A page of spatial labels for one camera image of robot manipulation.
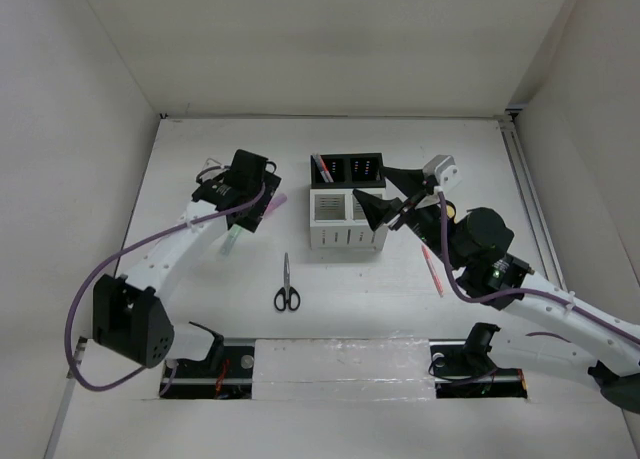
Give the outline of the pink highlighter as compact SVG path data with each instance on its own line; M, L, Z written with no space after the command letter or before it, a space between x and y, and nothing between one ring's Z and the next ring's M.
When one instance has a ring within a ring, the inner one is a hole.
M277 194L269 202L269 205L267 206L264 217L267 217L270 214L272 214L277 208L282 206L286 201L287 201L287 196L284 193Z

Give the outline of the green highlighter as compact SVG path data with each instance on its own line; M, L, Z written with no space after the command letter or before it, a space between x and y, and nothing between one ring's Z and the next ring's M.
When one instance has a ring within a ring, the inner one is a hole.
M219 251L218 251L218 255L221 257L228 257L236 243L236 241L238 240L239 236L242 234L243 229L238 226L238 225L234 225L228 232L223 244L221 245Z

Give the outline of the orange pen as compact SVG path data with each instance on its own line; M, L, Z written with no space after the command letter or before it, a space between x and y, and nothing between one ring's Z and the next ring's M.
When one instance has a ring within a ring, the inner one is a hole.
M321 171L321 175L322 175L324 181L326 183L333 183L333 178L332 178L332 176L330 174L330 171L329 171L328 167L326 166L326 163L324 162L324 159L322 158L322 156L320 154L316 154L315 155L315 161L316 161L316 164L317 164L318 168Z

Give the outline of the blue pen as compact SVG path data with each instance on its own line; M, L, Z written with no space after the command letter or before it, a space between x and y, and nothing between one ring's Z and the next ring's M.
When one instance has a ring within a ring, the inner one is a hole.
M326 181L324 179L324 170L321 168L317 161L317 155L312 154L310 156L310 164L311 164L311 176L313 184L325 184Z

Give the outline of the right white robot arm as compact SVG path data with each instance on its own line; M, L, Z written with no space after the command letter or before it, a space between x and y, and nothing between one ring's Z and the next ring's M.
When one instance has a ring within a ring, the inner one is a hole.
M354 190L372 230L409 228L441 261L460 300L542 328L517 336L495 324L477 323L458 353L432 360L433 377L453 364L464 371L446 381L464 387L500 369L531 370L594 389L622 410L639 411L638 325L556 287L509 254L514 233L495 210L477 207L456 219L447 195L461 174L452 156L439 155L421 169L385 167L382 173L404 197L384 200Z

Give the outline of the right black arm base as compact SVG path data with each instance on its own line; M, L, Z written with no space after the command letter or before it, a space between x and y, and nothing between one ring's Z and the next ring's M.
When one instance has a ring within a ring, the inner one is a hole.
M437 399L528 398L522 371L499 368L489 358L499 331L496 325L476 323L464 340L429 343L428 373Z

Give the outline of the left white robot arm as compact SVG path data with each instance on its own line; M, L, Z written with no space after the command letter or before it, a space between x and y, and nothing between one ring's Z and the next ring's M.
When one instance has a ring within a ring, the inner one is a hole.
M216 333L200 324L175 325L168 304L179 282L233 226L255 232L281 179L275 164L246 150L231 165L200 180L178 223L149 239L151 249L118 277L93 288L93 338L145 368L188 360L201 375L222 366Z

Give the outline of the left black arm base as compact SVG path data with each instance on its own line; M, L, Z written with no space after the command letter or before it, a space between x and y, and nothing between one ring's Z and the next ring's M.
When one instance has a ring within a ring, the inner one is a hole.
M254 339L226 339L193 321L175 327L159 385L162 399L248 400L252 397Z

